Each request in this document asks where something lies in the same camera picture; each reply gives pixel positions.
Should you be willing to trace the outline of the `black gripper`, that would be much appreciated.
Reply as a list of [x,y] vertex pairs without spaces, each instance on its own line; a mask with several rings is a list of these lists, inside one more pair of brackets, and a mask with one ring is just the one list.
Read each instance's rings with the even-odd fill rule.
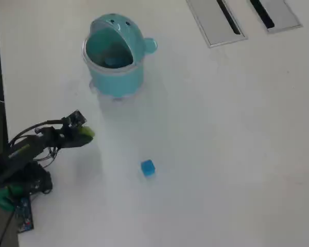
[[83,134],[83,126],[62,127],[61,129],[49,127],[48,134],[49,147],[77,148],[85,146],[93,140],[88,135],[76,136],[76,134]]

